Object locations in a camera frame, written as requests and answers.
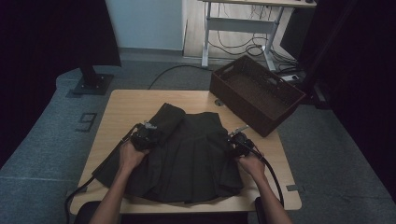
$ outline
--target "forearm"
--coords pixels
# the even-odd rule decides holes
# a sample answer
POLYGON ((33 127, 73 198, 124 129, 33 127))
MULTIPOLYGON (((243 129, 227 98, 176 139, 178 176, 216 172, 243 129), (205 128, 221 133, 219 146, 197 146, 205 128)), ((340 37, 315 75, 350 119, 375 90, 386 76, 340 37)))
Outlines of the forearm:
POLYGON ((282 204, 272 192, 265 176, 253 177, 262 198, 262 207, 268 224, 292 223, 282 204))
POLYGON ((96 209, 90 223, 117 223, 120 215, 122 196, 128 182, 129 174, 129 171, 122 171, 119 169, 116 177, 114 178, 113 184, 105 195, 105 198, 96 209))

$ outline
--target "desk leg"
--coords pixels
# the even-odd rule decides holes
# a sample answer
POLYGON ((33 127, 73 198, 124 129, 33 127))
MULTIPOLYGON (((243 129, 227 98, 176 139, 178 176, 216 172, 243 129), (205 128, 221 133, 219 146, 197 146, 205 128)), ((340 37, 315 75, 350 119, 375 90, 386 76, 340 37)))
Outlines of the desk leg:
POLYGON ((270 71, 276 70, 275 65, 274 65, 274 58, 272 57, 270 50, 271 50, 271 47, 274 42, 274 38, 276 35, 277 27, 279 26, 280 18, 282 17, 282 14, 283 14, 283 9, 284 9, 283 7, 279 7, 279 12, 277 14, 276 20, 274 21, 274 26, 272 28, 270 38, 268 39, 265 47, 262 47, 262 50, 264 51, 265 61, 267 61, 267 65, 268 65, 268 68, 270 71))
POLYGON ((208 67, 209 65, 209 23, 210 23, 210 9, 212 8, 212 3, 207 3, 207 14, 206 14, 206 26, 205 26, 205 42, 204 48, 202 49, 202 67, 208 67))

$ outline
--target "wooden table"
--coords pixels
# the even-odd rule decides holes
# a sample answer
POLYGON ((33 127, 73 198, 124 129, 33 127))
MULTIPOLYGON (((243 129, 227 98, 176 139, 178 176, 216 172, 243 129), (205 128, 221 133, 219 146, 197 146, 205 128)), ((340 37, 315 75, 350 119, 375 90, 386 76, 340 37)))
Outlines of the wooden table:
MULTIPOLYGON (((151 119, 163 103, 180 107, 188 114, 206 111, 219 113, 221 123, 229 133, 246 125, 225 105, 215 105, 216 99, 209 91, 113 91, 78 185, 81 186, 92 176, 92 171, 136 123, 151 119)), ((288 191, 286 188, 286 186, 294 185, 294 180, 277 132, 274 131, 265 138, 251 129, 244 130, 244 133, 272 164, 283 191, 285 208, 288 210, 300 209, 302 203, 298 191, 288 191)), ((136 214, 254 211, 254 200, 259 196, 259 192, 251 177, 242 168, 240 169, 245 185, 240 195, 193 204, 155 203, 133 197, 132 199, 123 199, 120 211, 136 214)), ((271 188, 277 195, 276 185, 268 169, 266 175, 271 188)), ((76 214, 86 202, 101 201, 106 192, 106 187, 97 180, 93 180, 88 186, 87 192, 80 193, 74 198, 70 207, 71 212, 76 214)))
POLYGON ((317 4, 306 3, 305 0, 200 0, 207 2, 206 26, 205 26, 205 42, 202 50, 202 67, 208 67, 209 60, 209 31, 234 31, 254 34, 268 34, 266 45, 262 46, 262 51, 270 71, 275 71, 274 59, 270 52, 274 42, 276 30, 283 14, 284 7, 315 7, 317 4), (242 4, 256 6, 279 7, 276 19, 274 21, 255 21, 255 20, 238 20, 230 18, 214 18, 211 17, 212 3, 242 4))

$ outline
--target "black stand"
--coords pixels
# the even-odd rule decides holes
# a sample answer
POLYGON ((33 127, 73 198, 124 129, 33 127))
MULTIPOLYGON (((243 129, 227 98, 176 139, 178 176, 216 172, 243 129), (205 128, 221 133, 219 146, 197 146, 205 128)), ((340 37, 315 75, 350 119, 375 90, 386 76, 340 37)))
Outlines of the black stand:
POLYGON ((81 64, 82 78, 73 90, 74 94, 105 95, 113 75, 96 74, 92 65, 81 64))

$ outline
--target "cable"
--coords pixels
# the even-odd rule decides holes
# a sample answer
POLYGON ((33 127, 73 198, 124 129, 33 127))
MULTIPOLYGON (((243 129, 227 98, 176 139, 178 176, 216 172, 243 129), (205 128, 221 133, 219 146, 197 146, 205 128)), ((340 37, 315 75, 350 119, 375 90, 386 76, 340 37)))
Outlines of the cable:
POLYGON ((262 6, 262 12, 260 13, 259 20, 261 20, 261 19, 262 19, 262 13, 263 13, 263 12, 265 12, 264 16, 266 16, 266 15, 267 15, 267 10, 264 10, 264 9, 265 9, 265 6, 262 6))
POLYGON ((274 57, 277 60, 279 60, 279 61, 282 61, 284 63, 290 63, 290 64, 293 64, 293 65, 296 65, 298 63, 297 60, 289 58, 289 57, 287 57, 285 55, 282 55, 282 54, 274 51, 273 49, 271 49, 270 51, 273 53, 274 57))
POLYGON ((230 16, 227 14, 227 12, 225 11, 225 3, 223 3, 223 10, 224 10, 224 14, 228 17, 228 18, 230 18, 230 16))
MULTIPOLYGON (((219 17, 219 14, 220 14, 220 5, 221 5, 221 3, 219 3, 219 7, 218 7, 218 17, 219 17)), ((224 7, 224 13, 226 14, 227 17, 229 17, 229 15, 228 15, 228 14, 226 13, 226 11, 225 11, 225 4, 223 4, 223 7, 224 7)), ((250 14, 250 18, 252 18, 253 14, 254 14, 254 11, 255 11, 255 7, 252 8, 252 12, 251 12, 251 14, 250 14)), ((205 6, 204 6, 204 14, 206 15, 206 3, 205 3, 205 6)), ((228 53, 228 54, 230 54, 230 55, 237 56, 237 55, 242 55, 242 54, 247 53, 248 55, 250 55, 250 56, 252 56, 252 57, 258 57, 258 56, 261 56, 261 55, 263 54, 262 45, 256 44, 256 43, 254 42, 254 39, 259 39, 259 38, 262 38, 262 39, 265 39, 265 40, 266 40, 266 38, 264 38, 264 37, 256 37, 255 34, 253 34, 253 36, 252 36, 246 43, 244 43, 244 44, 241 44, 241 45, 239 45, 239 46, 226 46, 226 45, 224 45, 224 44, 222 43, 221 38, 220 38, 220 33, 219 33, 219 31, 218 31, 218 39, 219 39, 219 42, 220 42, 220 44, 222 45, 222 47, 212 44, 209 40, 208 40, 207 42, 208 42, 208 44, 211 45, 213 48, 220 49, 220 50, 222 50, 222 51, 224 51, 224 52, 226 52, 226 53, 228 53), (241 51, 241 52, 233 53, 233 52, 230 52, 230 51, 227 50, 227 49, 242 48, 242 47, 244 47, 244 46, 246 46, 246 47, 245 47, 245 50, 244 50, 244 51, 241 51), (257 54, 252 53, 251 51, 252 51, 253 49, 258 49, 258 50, 260 51, 260 53, 257 53, 257 54)))
POLYGON ((247 146, 247 145, 245 145, 245 144, 243 144, 243 143, 241 143, 241 142, 239 142, 239 141, 234 141, 234 140, 233 140, 232 142, 235 143, 235 144, 238 144, 238 145, 240 145, 240 146, 242 146, 242 147, 245 147, 246 149, 248 149, 248 150, 249 150, 250 152, 252 152, 262 163, 264 163, 264 164, 268 167, 268 170, 270 171, 270 173, 271 173, 271 175, 272 175, 272 177, 273 177, 273 179, 274 179, 274 182, 275 182, 275 184, 276 184, 276 189, 277 189, 277 192, 278 192, 278 194, 279 194, 279 201, 280 201, 280 204, 282 204, 282 206, 285 207, 285 202, 284 202, 284 199, 283 199, 282 189, 280 188, 279 181, 277 180, 276 174, 275 174, 274 169, 272 168, 270 162, 269 162, 267 159, 264 158, 264 156, 260 153, 260 151, 259 151, 259 149, 256 147, 256 145, 253 144, 253 145, 254 145, 254 148, 256 149, 256 150, 254 150, 254 149, 250 148, 249 146, 247 146))
POLYGON ((290 66, 289 64, 280 64, 278 66, 279 72, 277 72, 277 74, 288 74, 288 73, 298 73, 298 72, 302 72, 303 69, 301 69, 299 66, 292 66, 292 67, 287 67, 287 68, 280 68, 280 66, 282 65, 287 65, 290 66))
POLYGON ((148 90, 151 89, 151 87, 154 85, 154 83, 157 82, 157 80, 158 80, 163 74, 165 74, 166 72, 168 72, 168 71, 170 71, 170 70, 173 70, 173 69, 175 69, 175 68, 179 68, 179 67, 193 67, 193 68, 199 68, 199 69, 206 70, 206 71, 213 71, 213 70, 210 70, 210 69, 207 69, 207 68, 198 67, 198 66, 194 66, 194 65, 188 65, 188 64, 173 66, 173 67, 168 68, 168 69, 166 69, 165 71, 161 72, 161 73, 154 79, 154 81, 152 81, 151 84, 148 86, 148 90))
POLYGON ((66 224, 70 223, 70 210, 69 210, 69 202, 76 196, 76 194, 80 193, 82 190, 88 187, 91 182, 96 178, 96 174, 102 171, 103 167, 107 164, 110 158, 114 155, 117 151, 116 149, 119 148, 123 143, 128 141, 131 138, 132 132, 136 128, 137 124, 120 140, 120 142, 114 147, 114 149, 110 152, 107 158, 93 171, 92 177, 85 182, 81 187, 78 187, 75 191, 73 191, 69 196, 67 196, 66 200, 64 201, 64 211, 66 212, 66 224))

